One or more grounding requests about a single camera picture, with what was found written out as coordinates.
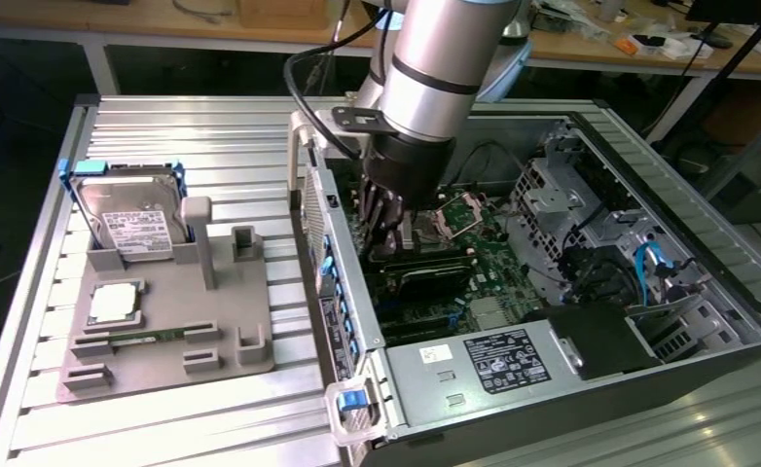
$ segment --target blue cable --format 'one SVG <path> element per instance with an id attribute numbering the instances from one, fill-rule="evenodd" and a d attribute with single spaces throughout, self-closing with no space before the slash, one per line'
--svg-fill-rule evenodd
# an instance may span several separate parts
<path id="1" fill-rule="evenodd" d="M 657 260 L 657 264 L 669 265 L 670 263 L 666 261 L 666 257 L 664 256 L 664 252 L 661 251 L 661 246 L 657 244 L 657 241 L 650 240 L 644 243 L 638 249 L 636 250 L 636 272 L 638 274 L 638 281 L 641 282 L 641 290 L 642 290 L 642 305 L 649 305 L 649 293 L 648 293 L 648 284 L 645 282 L 645 250 L 652 250 L 654 253 L 654 258 Z"/>
<path id="2" fill-rule="evenodd" d="M 455 328 L 458 326 L 458 318 L 461 317 L 462 314 L 464 314 L 464 308 L 461 309 L 461 311 L 457 311 L 455 313 L 450 313 L 447 315 L 447 318 L 450 319 L 451 328 Z"/>

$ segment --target power supply label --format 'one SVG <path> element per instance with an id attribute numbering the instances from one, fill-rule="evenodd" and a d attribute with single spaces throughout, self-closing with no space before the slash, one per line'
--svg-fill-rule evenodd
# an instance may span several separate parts
<path id="1" fill-rule="evenodd" d="M 490 394 L 550 380 L 546 365 L 524 329 L 464 342 Z"/>
<path id="2" fill-rule="evenodd" d="M 122 254 L 172 249 L 163 211 L 106 212 L 104 221 Z"/>

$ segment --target table leg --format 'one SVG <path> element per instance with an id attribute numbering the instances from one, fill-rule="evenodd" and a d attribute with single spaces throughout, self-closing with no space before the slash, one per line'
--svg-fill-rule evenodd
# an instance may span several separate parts
<path id="1" fill-rule="evenodd" d="M 692 103 L 701 95 L 704 88 L 706 88 L 706 85 L 709 85 L 709 82 L 713 80 L 714 76 L 714 74 L 706 74 L 692 78 L 692 81 L 685 86 L 684 91 L 681 94 L 678 94 L 678 98 L 669 107 L 666 114 L 661 118 L 660 122 L 654 126 L 654 129 L 652 130 L 652 133 L 646 137 L 646 143 L 653 143 L 654 141 L 661 140 L 664 136 L 666 136 L 669 130 L 686 113 L 688 109 L 692 106 Z"/>
<path id="2" fill-rule="evenodd" d="M 107 55 L 107 44 L 102 37 L 90 36 L 80 43 L 86 60 L 90 64 L 90 71 L 95 79 L 95 86 L 99 94 L 120 94 L 119 78 L 116 77 Z"/>

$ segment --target floor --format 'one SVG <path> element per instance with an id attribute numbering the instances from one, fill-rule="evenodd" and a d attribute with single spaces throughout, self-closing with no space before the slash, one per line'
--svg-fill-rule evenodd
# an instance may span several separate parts
<path id="1" fill-rule="evenodd" d="M 123 93 L 287 94 L 286 55 L 135 47 L 112 47 L 111 55 Z M 302 80 L 311 67 L 313 62 L 298 70 Z M 338 58 L 323 93 L 355 90 L 366 69 L 366 59 Z M 509 97 L 600 98 L 638 128 L 660 114 L 676 80 L 529 69 Z M 79 47 L 0 40 L 0 278 L 23 267 L 71 103 L 94 91 Z M 0 283 L 0 328 L 15 287 L 15 277 Z"/>

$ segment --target metal bracket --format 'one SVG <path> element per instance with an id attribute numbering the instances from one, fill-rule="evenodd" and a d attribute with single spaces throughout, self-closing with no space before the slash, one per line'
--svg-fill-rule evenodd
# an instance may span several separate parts
<path id="1" fill-rule="evenodd" d="M 349 391 L 361 390 L 366 391 L 369 403 L 377 404 L 377 395 L 373 392 L 370 379 L 366 375 L 358 375 L 343 381 L 333 382 L 326 387 L 326 392 L 323 394 L 326 411 L 329 412 L 329 423 L 331 425 L 331 435 L 334 437 L 335 445 L 341 448 L 375 440 L 386 434 L 386 422 L 382 419 L 383 417 L 378 417 L 379 419 L 373 425 L 369 425 L 355 431 L 350 431 L 346 426 L 343 426 L 341 413 L 338 411 L 338 397 Z"/>
<path id="2" fill-rule="evenodd" d="M 299 110 L 291 113 L 289 122 L 289 193 L 298 189 L 298 163 L 301 146 L 311 145 L 313 127 Z"/>
<path id="3" fill-rule="evenodd" d="M 335 107 L 331 109 L 331 117 L 341 130 L 349 133 L 398 134 L 379 110 Z"/>

